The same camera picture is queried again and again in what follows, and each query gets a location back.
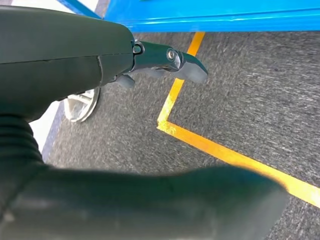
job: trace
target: floor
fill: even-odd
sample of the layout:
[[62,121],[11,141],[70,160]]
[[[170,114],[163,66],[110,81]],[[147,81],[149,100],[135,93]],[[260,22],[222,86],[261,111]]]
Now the floor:
[[[193,36],[135,37],[186,51]],[[197,57],[208,69],[208,83],[185,82],[168,120],[318,190],[319,43],[320,32],[206,33]],[[141,174],[225,164],[157,129],[173,76],[134,78],[134,89],[103,87],[84,123],[63,118],[47,163]],[[320,239],[320,209],[294,195],[266,237],[300,239]]]

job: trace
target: yellow floor line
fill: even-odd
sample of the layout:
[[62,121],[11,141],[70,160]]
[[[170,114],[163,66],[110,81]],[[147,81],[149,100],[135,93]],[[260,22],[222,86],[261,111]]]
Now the yellow floor line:
[[[188,53],[194,56],[197,54],[204,36],[204,32],[195,33]],[[318,187],[301,181],[167,121],[183,87],[183,82],[183,80],[177,78],[174,80],[174,83],[158,118],[158,129],[230,165],[245,168],[274,179],[285,186],[290,194],[320,208],[320,188]]]
[[232,166],[248,169],[273,179],[285,186],[290,194],[320,208],[320,188],[318,187],[301,181],[168,121],[166,124],[159,125],[158,129]]

